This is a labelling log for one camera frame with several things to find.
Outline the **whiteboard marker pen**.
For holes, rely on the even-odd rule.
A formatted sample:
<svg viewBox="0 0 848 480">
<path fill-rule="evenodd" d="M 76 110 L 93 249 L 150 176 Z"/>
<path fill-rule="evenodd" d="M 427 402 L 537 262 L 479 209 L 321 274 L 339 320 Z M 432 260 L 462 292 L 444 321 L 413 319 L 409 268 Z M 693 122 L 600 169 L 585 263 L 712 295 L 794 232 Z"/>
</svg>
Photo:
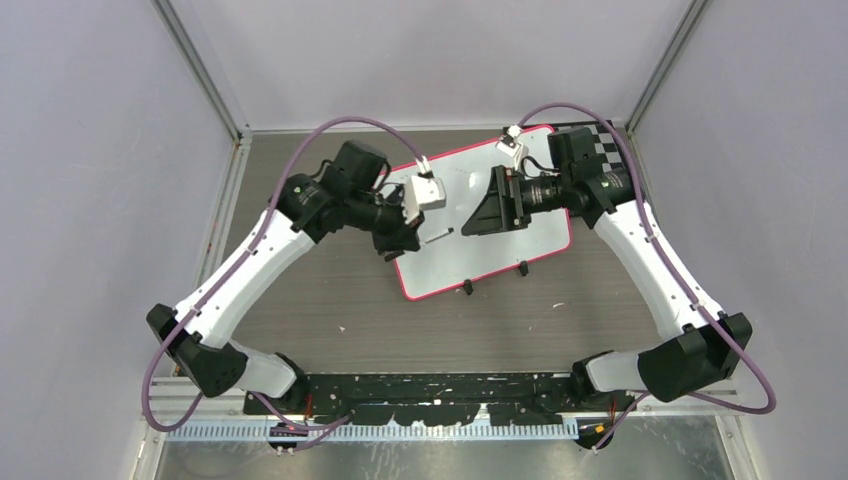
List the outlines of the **whiteboard marker pen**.
<svg viewBox="0 0 848 480">
<path fill-rule="evenodd" d="M 443 238 L 445 238 L 445 237 L 447 237 L 447 236 L 451 235 L 453 232 L 454 232 L 454 229 L 453 229 L 452 227 L 446 228 L 446 229 L 444 229 L 444 230 L 442 230 L 442 231 L 439 231 L 439 232 L 435 233 L 435 234 L 434 234 L 434 235 L 432 235 L 432 236 L 429 236 L 429 237 L 427 237 L 427 238 L 425 238 L 425 239 L 422 239 L 422 240 L 421 240 L 421 243 L 422 243 L 422 244 L 425 244 L 425 245 L 432 244 L 432 243 L 434 243 L 434 242 L 436 242 L 436 241 L 438 241 L 438 240 L 440 240 L 440 239 L 443 239 Z"/>
</svg>

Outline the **pink framed whiteboard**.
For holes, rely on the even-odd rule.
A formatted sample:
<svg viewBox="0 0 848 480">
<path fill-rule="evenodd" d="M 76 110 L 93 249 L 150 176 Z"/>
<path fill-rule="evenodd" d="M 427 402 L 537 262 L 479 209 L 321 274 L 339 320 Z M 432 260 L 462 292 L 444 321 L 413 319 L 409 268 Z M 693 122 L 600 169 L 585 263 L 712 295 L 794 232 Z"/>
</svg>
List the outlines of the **pink framed whiteboard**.
<svg viewBox="0 0 848 480">
<path fill-rule="evenodd" d="M 491 168 L 513 166 L 513 160 L 496 149 L 496 141 L 492 138 L 429 159 L 435 176 L 443 181 L 447 203 L 424 213 L 418 233 L 425 239 L 449 227 L 454 232 L 393 260 L 407 299 L 416 301 L 461 289 L 466 279 L 478 281 L 514 271 L 522 261 L 531 263 L 569 248 L 571 221 L 563 209 L 534 214 L 523 230 L 486 236 L 461 234 L 461 227 L 486 192 Z"/>
</svg>

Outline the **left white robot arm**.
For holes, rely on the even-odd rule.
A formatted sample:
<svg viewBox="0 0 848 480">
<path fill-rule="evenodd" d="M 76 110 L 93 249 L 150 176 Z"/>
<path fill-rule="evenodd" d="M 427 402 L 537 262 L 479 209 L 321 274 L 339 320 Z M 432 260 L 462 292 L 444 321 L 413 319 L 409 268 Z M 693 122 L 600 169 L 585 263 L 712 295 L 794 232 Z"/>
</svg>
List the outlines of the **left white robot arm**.
<svg viewBox="0 0 848 480">
<path fill-rule="evenodd" d="M 326 235 L 350 226 L 371 233 L 388 259 L 420 248 L 424 213 L 445 204 L 427 160 L 389 195 L 386 156 L 349 140 L 313 174 L 288 178 L 249 235 L 200 287 L 174 307 L 155 305 L 146 321 L 166 354 L 205 397 L 232 388 L 268 396 L 284 414 L 307 398 L 298 370 L 280 354 L 238 345 L 232 335 L 276 278 Z"/>
</svg>

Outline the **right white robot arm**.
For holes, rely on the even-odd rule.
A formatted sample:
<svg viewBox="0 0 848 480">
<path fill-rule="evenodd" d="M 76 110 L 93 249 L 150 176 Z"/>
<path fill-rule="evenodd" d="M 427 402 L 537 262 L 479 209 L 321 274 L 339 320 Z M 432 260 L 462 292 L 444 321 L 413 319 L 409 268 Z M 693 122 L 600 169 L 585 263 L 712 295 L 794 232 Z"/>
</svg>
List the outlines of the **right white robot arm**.
<svg viewBox="0 0 848 480">
<path fill-rule="evenodd" d="M 607 351 L 575 362 L 571 397 L 596 410 L 611 392 L 648 392 L 676 400 L 729 379 L 753 329 L 742 313 L 729 315 L 693 281 L 662 237 L 648 203 L 625 167 L 605 170 L 587 127 L 548 135 L 551 166 L 544 167 L 508 128 L 496 146 L 519 157 L 495 166 L 468 220 L 465 236 L 519 231 L 547 212 L 579 216 L 613 251 L 648 305 L 661 343 L 642 352 Z"/>
</svg>

